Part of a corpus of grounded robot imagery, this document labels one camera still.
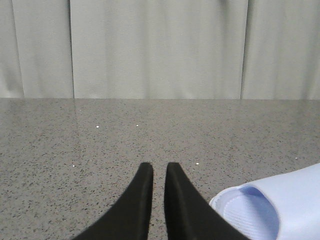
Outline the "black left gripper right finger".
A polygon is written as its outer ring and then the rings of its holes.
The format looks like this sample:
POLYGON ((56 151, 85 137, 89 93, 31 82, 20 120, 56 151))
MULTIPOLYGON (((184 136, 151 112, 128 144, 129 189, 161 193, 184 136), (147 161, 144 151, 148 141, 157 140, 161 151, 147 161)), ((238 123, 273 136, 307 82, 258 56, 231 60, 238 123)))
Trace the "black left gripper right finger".
POLYGON ((177 162, 166 168, 164 213, 169 240, 247 239, 209 206, 177 162))

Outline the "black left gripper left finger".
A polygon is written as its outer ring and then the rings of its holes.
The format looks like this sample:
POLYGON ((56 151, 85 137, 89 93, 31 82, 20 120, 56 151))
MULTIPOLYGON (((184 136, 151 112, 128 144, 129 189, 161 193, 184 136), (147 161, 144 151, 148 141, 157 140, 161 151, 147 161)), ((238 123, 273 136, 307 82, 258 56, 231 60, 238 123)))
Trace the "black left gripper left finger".
POLYGON ((153 167, 143 162, 119 199, 76 240, 146 240, 152 210, 153 167))

